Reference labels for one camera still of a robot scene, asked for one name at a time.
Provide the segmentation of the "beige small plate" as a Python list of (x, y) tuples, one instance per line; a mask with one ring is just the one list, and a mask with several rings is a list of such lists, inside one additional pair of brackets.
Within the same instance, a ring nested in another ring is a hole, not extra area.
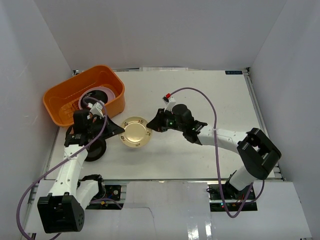
[(119, 134), (120, 141), (130, 148), (145, 146), (152, 138), (153, 131), (147, 127), (148, 121), (140, 116), (131, 116), (120, 125), (124, 132)]

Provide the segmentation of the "black plate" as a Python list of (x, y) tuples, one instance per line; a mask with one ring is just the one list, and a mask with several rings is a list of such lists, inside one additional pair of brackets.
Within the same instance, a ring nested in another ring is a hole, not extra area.
[(94, 162), (100, 159), (107, 150), (107, 143), (104, 139), (98, 138), (87, 150), (86, 162)]
[(108, 102), (108, 96), (104, 91), (92, 90), (92, 91), (87, 92), (81, 98), (80, 105), (81, 105), (82, 108), (86, 108), (88, 106), (88, 104), (94, 105), (96, 103), (96, 101), (92, 100), (92, 99), (88, 99), (88, 100), (84, 101), (83, 99), (87, 98), (87, 97), (95, 98), (96, 100), (99, 100), (99, 101), (103, 102), (104, 104), (106, 104)]

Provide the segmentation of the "pink plastic plate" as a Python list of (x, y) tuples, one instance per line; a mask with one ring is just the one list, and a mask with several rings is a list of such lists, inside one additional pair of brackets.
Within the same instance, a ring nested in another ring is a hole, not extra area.
[(86, 107), (85, 107), (85, 108), (82, 108), (82, 106), (81, 106), (81, 99), (82, 99), (82, 97), (83, 97), (86, 93), (88, 93), (88, 92), (90, 92), (90, 91), (93, 91), (93, 90), (101, 90), (101, 91), (105, 92), (105, 93), (107, 94), (107, 96), (108, 96), (108, 101), (107, 101), (107, 103), (110, 102), (110, 101), (112, 101), (112, 100), (114, 100), (114, 99), (116, 98), (115, 93), (114, 93), (110, 88), (108, 88), (108, 87), (104, 87), (104, 86), (93, 87), (93, 88), (90, 88), (89, 90), (85, 91), (85, 92), (81, 95), (81, 97), (79, 98), (79, 100), (78, 100), (78, 107), (79, 107), (79, 109), (85, 109), (85, 108), (86, 108)]

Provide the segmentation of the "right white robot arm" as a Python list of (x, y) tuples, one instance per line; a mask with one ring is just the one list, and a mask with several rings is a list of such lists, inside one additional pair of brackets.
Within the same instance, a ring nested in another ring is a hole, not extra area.
[(194, 119), (184, 104), (175, 105), (172, 110), (158, 109), (146, 126), (159, 133), (179, 131), (192, 144), (214, 146), (239, 154), (243, 166), (222, 185), (224, 196), (233, 200), (242, 196), (244, 189), (254, 181), (265, 180), (282, 157), (280, 150), (259, 128), (247, 132), (214, 129), (208, 123)]

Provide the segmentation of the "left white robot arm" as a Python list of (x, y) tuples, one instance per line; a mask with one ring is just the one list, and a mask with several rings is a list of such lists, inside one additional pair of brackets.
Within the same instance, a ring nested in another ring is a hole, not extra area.
[(45, 233), (82, 230), (86, 207), (106, 194), (100, 174), (80, 178), (83, 164), (100, 159), (107, 150), (106, 140), (124, 131), (102, 110), (82, 109), (73, 113), (73, 125), (65, 133), (65, 162), (48, 194), (37, 202)]

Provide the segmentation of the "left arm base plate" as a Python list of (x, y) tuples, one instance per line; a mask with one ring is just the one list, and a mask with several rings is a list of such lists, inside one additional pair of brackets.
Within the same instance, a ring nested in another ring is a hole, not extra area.
[(90, 204), (100, 204), (101, 206), (109, 206), (119, 204), (121, 200), (121, 185), (107, 184), (104, 186), (104, 195), (99, 196), (98, 199), (93, 199)]

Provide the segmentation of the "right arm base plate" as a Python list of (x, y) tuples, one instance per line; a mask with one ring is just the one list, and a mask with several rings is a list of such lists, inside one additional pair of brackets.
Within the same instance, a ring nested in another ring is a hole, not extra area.
[[(242, 191), (236, 193), (235, 195), (224, 193), (224, 198), (226, 206), (231, 213), (236, 213), (244, 202), (244, 198), (248, 192), (249, 186), (244, 188)], [(225, 206), (221, 199), (220, 189), (218, 184), (209, 184), (206, 189), (209, 197), (209, 205), (211, 212), (224, 212)], [(256, 194), (253, 188), (251, 188), (247, 200), (242, 208), (242, 212), (255, 212), (258, 210), (257, 203), (252, 202), (256, 198)]]

